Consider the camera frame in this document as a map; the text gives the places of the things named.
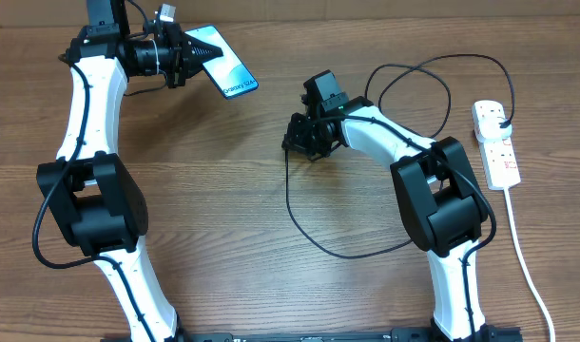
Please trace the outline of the white charger plug adapter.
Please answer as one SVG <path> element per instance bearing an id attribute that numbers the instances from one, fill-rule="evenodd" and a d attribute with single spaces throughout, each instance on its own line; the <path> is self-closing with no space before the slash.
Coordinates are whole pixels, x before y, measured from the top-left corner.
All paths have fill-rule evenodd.
<path id="1" fill-rule="evenodd" d="M 502 117 L 477 116 L 474 121 L 474 134 L 480 143 L 501 141 L 512 135 L 512 125 Z"/>

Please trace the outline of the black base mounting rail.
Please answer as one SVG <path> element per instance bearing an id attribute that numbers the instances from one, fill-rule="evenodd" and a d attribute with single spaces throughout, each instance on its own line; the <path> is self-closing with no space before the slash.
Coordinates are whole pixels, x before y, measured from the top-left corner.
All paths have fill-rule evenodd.
<path id="1" fill-rule="evenodd" d="M 180 337 L 169 337 L 162 341 L 188 342 L 428 342 L 451 341 L 434 328 L 394 328 L 389 332 L 343 332 L 311 334 L 253 334 L 194 333 L 181 330 Z M 522 342 L 519 328 L 496 328 L 484 325 L 475 341 Z"/>

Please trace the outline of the blue Galaxy S24+ smartphone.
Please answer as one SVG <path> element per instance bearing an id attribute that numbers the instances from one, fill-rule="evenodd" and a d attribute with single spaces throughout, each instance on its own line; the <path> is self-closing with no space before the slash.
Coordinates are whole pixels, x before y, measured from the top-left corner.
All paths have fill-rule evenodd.
<path id="1" fill-rule="evenodd" d="M 222 50 L 222 57 L 204 62 L 203 67 L 225 99 L 239 97 L 259 87 L 252 73 L 214 26 L 194 28 L 185 34 Z"/>

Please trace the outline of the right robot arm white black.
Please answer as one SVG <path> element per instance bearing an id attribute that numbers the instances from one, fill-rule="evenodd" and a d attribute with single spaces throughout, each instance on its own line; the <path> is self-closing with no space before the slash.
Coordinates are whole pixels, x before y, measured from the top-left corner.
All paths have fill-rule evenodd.
<path id="1" fill-rule="evenodd" d="M 484 340 L 472 263 L 481 225 L 493 215 L 461 143 L 425 138 L 392 122 L 364 97 L 349 98 L 329 70 L 303 87 L 305 111 L 292 115 L 282 148 L 314 161 L 343 145 L 388 168 L 401 222 L 428 258 L 435 296 L 432 338 Z"/>

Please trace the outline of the brown cardboard panel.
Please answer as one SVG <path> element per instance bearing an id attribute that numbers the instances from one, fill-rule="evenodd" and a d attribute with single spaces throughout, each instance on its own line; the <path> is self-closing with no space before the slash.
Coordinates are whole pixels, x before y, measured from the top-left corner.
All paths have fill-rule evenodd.
<path id="1" fill-rule="evenodd" d="M 580 0 L 137 0 L 147 15 L 161 4 L 181 23 L 580 15 Z M 88 23 L 82 0 L 0 0 L 0 28 Z"/>

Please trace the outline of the white power strip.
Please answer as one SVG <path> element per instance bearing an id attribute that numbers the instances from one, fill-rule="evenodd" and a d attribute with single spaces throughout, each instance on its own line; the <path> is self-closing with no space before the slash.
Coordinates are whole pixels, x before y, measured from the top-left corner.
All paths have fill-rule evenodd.
<path id="1" fill-rule="evenodd" d="M 492 100 L 475 102 L 472 106 L 472 115 L 473 121 L 477 116 L 506 119 L 503 105 Z M 521 182 L 511 137 L 478 144 L 489 189 L 509 189 Z"/>

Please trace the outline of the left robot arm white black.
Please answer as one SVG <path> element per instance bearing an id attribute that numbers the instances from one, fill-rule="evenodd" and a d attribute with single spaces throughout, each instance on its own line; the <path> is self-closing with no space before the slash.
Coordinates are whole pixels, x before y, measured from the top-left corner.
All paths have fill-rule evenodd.
<path id="1" fill-rule="evenodd" d="M 55 160 L 37 168 L 44 200 L 32 250 L 50 269 L 95 264 L 125 313 L 128 340 L 188 341 L 146 250 L 145 197 L 118 155 L 120 108 L 130 78 L 161 75 L 169 88 L 184 86 L 222 49 L 186 35 L 172 5 L 160 5 L 139 33 L 123 1 L 89 1 L 87 14 L 58 57 L 70 69 L 72 99 Z"/>

